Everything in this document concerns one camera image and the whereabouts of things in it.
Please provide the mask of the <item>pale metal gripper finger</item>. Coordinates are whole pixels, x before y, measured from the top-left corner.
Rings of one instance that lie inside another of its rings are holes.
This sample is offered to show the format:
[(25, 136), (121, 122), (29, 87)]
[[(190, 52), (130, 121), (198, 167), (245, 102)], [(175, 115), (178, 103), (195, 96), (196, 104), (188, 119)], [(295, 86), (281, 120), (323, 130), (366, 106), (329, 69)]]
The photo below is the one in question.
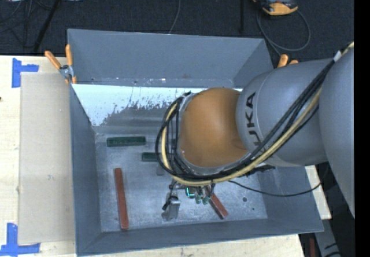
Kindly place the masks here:
[(181, 201), (178, 197), (171, 197), (171, 219), (177, 219)]
[(169, 221), (171, 219), (171, 210), (172, 210), (172, 201), (168, 200), (163, 206), (162, 206), (162, 219), (163, 221)]

